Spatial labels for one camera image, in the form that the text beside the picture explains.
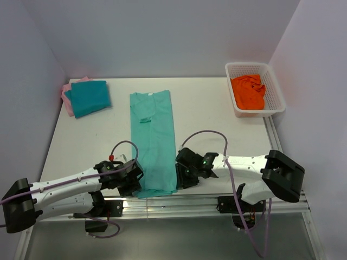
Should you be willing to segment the mint green t-shirt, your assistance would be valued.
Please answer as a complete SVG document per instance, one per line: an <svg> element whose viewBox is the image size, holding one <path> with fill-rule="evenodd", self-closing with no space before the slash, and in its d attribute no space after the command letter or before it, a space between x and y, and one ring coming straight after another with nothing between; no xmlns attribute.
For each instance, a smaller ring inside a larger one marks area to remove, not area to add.
<svg viewBox="0 0 347 260"><path fill-rule="evenodd" d="M171 96L168 90L130 95L132 155L143 169L140 199L177 191L176 146Z"/></svg>

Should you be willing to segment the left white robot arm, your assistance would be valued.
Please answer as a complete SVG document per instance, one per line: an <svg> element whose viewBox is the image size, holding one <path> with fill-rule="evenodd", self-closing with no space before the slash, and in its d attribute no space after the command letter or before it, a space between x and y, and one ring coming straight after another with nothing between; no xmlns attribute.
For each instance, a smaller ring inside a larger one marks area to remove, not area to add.
<svg viewBox="0 0 347 260"><path fill-rule="evenodd" d="M140 191L143 170L135 159L126 163L102 161L69 177L30 183L19 179L1 200L7 233L17 233L36 222L67 214L100 217L109 211L103 190L122 197Z"/></svg>

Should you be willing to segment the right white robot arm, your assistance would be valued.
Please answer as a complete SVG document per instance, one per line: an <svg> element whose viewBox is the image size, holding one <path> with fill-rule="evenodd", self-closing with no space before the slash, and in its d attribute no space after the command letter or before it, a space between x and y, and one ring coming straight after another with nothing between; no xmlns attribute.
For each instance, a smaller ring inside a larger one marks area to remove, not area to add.
<svg viewBox="0 0 347 260"><path fill-rule="evenodd" d="M236 186L235 206L247 211L252 205L270 198L297 203L305 169L280 151L271 150L257 157L224 156L208 152L201 156L183 148L176 157L177 184L187 189L199 178L218 178L223 174L244 179Z"/></svg>

